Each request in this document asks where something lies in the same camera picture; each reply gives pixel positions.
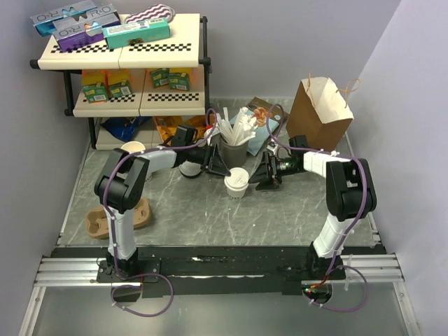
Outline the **white cup lid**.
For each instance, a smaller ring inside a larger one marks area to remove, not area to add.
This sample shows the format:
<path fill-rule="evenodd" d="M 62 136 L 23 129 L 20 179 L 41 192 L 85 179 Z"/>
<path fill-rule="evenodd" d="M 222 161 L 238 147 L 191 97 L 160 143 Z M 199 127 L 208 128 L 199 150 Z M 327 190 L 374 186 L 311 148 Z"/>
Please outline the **white cup lid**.
<path fill-rule="evenodd" d="M 243 190 L 249 186 L 249 173 L 241 167 L 231 168 L 230 175 L 224 178 L 225 186 L 231 190 Z"/>

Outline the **stack of white cup lids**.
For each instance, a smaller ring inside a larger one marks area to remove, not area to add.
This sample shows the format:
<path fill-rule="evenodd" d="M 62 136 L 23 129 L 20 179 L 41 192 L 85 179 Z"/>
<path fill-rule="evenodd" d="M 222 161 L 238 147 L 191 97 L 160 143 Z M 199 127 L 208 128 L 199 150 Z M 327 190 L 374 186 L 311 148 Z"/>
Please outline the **stack of white cup lids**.
<path fill-rule="evenodd" d="M 202 173 L 201 164 L 185 161 L 178 166 L 180 173 L 188 178 L 195 179 Z"/>

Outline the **stack of white paper cups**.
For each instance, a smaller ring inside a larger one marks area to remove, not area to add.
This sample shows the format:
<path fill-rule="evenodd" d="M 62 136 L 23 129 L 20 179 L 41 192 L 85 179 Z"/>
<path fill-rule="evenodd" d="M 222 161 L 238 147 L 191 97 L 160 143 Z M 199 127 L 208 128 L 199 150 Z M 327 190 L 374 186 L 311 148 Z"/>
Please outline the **stack of white paper cups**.
<path fill-rule="evenodd" d="M 135 157 L 150 160 L 149 154 L 144 153 L 146 147 L 139 141 L 129 141 L 124 143 L 120 148 L 128 153 L 135 153 Z"/>

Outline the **single white paper cup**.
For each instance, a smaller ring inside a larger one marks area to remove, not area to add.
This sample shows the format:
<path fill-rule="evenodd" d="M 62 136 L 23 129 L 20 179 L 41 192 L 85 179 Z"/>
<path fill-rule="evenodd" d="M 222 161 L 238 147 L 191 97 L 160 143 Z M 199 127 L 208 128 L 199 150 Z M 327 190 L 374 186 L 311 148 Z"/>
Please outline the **single white paper cup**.
<path fill-rule="evenodd" d="M 225 183 L 225 186 L 227 189 L 227 194 L 232 199 L 239 200 L 245 195 L 245 192 L 249 185 L 247 183 L 245 183 L 244 185 L 241 185 L 241 186 L 235 186 L 235 185 L 231 185 L 229 183 Z"/>

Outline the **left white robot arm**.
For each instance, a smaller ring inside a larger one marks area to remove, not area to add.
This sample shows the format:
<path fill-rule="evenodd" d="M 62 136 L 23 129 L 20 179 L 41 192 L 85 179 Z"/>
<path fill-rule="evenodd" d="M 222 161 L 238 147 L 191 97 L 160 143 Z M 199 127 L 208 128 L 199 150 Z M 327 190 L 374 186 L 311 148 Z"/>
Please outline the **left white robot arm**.
<path fill-rule="evenodd" d="M 105 210 L 108 223 L 106 261 L 120 280 L 131 281 L 139 271 L 134 208 L 141 199 L 148 174 L 192 163 L 198 165 L 201 172 L 230 175 L 218 146 L 208 144 L 206 139 L 196 141 L 195 134 L 192 125 L 179 125 L 170 146 L 133 153 L 116 148 L 103 166 L 94 193 Z"/>

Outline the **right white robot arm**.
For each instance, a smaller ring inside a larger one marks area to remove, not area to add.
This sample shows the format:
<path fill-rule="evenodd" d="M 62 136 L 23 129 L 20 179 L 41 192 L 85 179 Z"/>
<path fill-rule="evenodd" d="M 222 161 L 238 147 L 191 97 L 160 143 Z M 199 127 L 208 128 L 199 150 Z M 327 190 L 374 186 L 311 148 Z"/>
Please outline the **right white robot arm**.
<path fill-rule="evenodd" d="M 325 179 L 325 223 L 311 243 L 305 268 L 314 279 L 328 276 L 337 264 L 347 236 L 357 222 L 377 206 L 377 196 L 368 162 L 338 153 L 308 148 L 304 135 L 289 139 L 290 155 L 279 159 L 266 150 L 249 179 L 256 190 L 276 190 L 282 178 L 310 172 Z"/>

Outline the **grey straw holder cup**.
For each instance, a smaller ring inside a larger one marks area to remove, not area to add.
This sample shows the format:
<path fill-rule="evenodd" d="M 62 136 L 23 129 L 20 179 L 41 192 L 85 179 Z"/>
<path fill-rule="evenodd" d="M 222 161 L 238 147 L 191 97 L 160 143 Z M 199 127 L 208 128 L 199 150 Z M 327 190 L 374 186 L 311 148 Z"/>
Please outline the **grey straw holder cup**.
<path fill-rule="evenodd" d="M 223 137 L 220 138 L 220 143 L 218 145 L 219 153 L 228 169 L 243 167 L 246 162 L 248 144 L 249 143 L 246 142 L 242 145 L 231 146 Z"/>

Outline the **light blue nut bag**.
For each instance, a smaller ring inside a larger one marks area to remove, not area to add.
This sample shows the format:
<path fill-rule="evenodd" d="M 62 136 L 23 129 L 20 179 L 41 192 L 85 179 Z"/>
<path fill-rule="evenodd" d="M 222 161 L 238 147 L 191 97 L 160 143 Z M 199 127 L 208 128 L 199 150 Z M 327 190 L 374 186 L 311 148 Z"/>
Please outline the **light blue nut bag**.
<path fill-rule="evenodd" d="M 266 123 L 269 124 L 271 133 L 278 135 L 280 126 L 285 125 L 288 119 L 288 114 L 282 113 L 278 106 L 274 107 L 269 113 L 271 107 L 272 104 L 257 97 L 254 97 L 246 105 L 246 115 L 254 117 L 256 119 L 255 125 L 257 126 L 255 129 L 255 137 L 248 142 L 247 151 L 252 156 L 256 156 L 266 140 L 270 138 Z"/>

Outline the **orange snack bag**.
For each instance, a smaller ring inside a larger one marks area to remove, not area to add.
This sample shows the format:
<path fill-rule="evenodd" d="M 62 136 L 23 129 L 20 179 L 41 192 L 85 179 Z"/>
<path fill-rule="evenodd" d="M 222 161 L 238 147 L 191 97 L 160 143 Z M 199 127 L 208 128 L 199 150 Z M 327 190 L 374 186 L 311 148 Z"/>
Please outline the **orange snack bag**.
<path fill-rule="evenodd" d="M 180 124 L 194 126 L 197 130 L 196 139 L 203 137 L 207 130 L 205 115 L 196 115 L 189 119 L 185 119 L 183 116 L 154 116 L 153 122 L 163 141 L 166 141 L 170 136 L 174 136 L 176 128 Z"/>

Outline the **green orange box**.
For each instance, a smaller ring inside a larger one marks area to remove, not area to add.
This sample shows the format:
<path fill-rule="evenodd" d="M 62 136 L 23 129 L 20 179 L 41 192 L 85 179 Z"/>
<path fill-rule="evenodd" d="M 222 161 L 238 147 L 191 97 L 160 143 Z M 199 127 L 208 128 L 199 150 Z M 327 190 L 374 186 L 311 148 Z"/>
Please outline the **green orange box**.
<path fill-rule="evenodd" d="M 106 71 L 103 69 L 82 70 L 82 90 L 89 104 L 109 100 Z"/>
<path fill-rule="evenodd" d="M 132 76 L 128 69 L 108 69 L 106 75 L 112 98 L 121 98 L 133 94 Z"/>
<path fill-rule="evenodd" d="M 171 90 L 190 91 L 193 78 L 193 69 L 190 67 L 170 68 L 168 79 Z"/>
<path fill-rule="evenodd" d="M 151 68 L 146 72 L 154 88 L 160 88 L 169 84 L 169 68 Z"/>

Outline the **dark blue snack bag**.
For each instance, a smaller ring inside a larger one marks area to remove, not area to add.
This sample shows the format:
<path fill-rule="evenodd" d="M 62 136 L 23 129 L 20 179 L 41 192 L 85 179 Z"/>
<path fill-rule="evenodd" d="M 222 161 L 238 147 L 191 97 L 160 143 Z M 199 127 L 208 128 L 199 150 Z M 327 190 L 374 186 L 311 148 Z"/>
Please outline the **dark blue snack bag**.
<path fill-rule="evenodd" d="M 129 142 L 134 139 L 140 126 L 147 123 L 150 119 L 150 117 L 145 116 L 109 118 L 101 126 L 114 138 L 123 142 Z"/>

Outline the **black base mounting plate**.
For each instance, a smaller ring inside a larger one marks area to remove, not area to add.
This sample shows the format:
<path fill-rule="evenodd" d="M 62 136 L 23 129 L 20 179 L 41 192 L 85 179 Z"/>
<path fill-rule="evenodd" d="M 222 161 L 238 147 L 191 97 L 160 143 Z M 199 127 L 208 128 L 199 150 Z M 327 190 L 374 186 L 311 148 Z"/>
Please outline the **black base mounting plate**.
<path fill-rule="evenodd" d="M 176 295 L 280 293 L 301 295 L 305 283 L 326 276 L 307 269 L 308 247 L 293 246 L 148 246 L 138 248 L 137 275 L 121 279 L 105 260 L 100 284 L 131 284 L 144 298 Z M 337 259 L 330 280 L 344 280 Z"/>

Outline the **teal carton box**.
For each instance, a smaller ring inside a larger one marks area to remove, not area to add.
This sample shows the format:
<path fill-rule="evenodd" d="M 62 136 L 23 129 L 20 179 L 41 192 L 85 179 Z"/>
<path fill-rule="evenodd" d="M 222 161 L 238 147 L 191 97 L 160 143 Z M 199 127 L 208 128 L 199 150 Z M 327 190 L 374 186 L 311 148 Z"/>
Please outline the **teal carton box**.
<path fill-rule="evenodd" d="M 169 23 L 164 17 L 105 27 L 102 32 L 110 49 L 168 39 L 171 36 Z"/>

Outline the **purple O-R-O box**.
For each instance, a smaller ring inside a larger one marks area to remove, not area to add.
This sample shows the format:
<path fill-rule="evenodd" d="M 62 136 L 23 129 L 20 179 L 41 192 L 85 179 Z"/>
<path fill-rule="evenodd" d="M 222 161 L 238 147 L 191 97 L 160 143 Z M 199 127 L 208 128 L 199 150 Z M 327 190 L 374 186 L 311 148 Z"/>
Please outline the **purple O-R-O box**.
<path fill-rule="evenodd" d="M 120 18 L 110 14 L 58 29 L 52 35 L 60 49 L 68 52 L 103 40 L 103 28 L 117 25 Z"/>

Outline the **blue O-R-O box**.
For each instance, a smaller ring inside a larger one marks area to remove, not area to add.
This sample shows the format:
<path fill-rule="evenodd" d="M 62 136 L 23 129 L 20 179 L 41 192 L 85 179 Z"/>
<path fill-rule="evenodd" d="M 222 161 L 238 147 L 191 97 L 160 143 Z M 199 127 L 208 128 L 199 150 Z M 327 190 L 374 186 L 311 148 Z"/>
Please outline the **blue O-R-O box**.
<path fill-rule="evenodd" d="M 58 29 L 67 28 L 108 14 L 113 14 L 119 18 L 119 14 L 112 4 L 98 6 L 94 1 L 81 1 L 42 14 L 33 15 L 30 19 L 41 36 L 49 36 Z"/>

